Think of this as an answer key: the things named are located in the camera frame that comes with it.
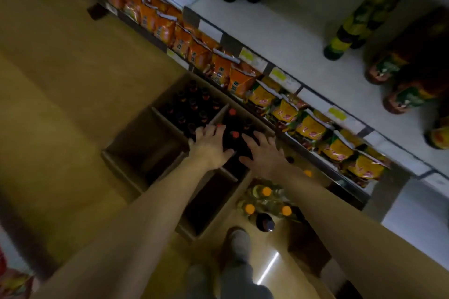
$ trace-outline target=tiled floor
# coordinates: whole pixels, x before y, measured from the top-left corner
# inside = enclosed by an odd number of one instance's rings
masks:
[[[118,19],[92,21],[91,4],[0,0],[0,191],[60,263],[131,201],[101,148],[183,73]],[[237,224],[252,239],[256,282],[276,298],[317,296],[287,252],[286,222],[264,234],[231,211],[201,250],[174,233],[144,297],[172,295]]]

